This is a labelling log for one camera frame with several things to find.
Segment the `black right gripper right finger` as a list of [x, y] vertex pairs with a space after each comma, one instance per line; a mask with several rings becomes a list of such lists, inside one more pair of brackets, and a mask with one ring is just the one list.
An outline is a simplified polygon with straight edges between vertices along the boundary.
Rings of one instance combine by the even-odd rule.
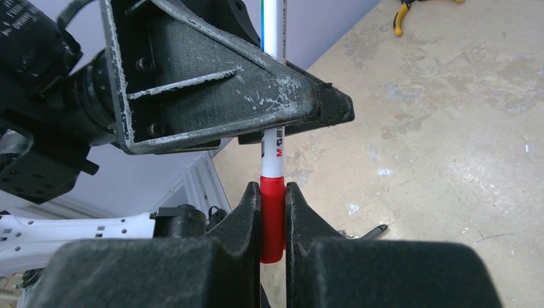
[[347, 239], [286, 192], [288, 307], [501, 307], [480, 257], [457, 243]]

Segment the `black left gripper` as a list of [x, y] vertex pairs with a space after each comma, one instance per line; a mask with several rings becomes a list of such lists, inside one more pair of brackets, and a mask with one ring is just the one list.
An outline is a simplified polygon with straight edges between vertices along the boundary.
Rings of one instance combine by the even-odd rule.
[[52, 20], [29, 1], [1, 2], [1, 190], [36, 204], [96, 174], [91, 147], [115, 142], [105, 52], [76, 69], [83, 53], [67, 31], [84, 6]]

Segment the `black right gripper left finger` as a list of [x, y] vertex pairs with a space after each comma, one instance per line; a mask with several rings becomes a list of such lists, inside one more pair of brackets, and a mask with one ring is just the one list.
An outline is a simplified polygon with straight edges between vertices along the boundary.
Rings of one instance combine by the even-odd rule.
[[259, 185], [201, 237], [89, 239], [63, 245], [30, 307], [259, 307]]

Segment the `red and white marker pen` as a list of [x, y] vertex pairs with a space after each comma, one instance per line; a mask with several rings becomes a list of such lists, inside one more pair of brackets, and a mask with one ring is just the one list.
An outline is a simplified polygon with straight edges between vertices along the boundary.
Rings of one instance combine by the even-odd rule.
[[[286, 63], [286, 9], [287, 2], [284, 0], [260, 2], [261, 49], [281, 64]], [[283, 126], [264, 131], [261, 141], [264, 178], [284, 176], [284, 135]]]

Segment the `red marker cap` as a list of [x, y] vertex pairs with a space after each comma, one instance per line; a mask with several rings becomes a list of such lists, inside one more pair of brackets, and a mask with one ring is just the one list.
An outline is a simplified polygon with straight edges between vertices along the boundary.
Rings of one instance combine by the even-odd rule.
[[284, 178], [260, 178], [262, 245], [260, 261], [278, 262], [285, 248], [285, 184]]

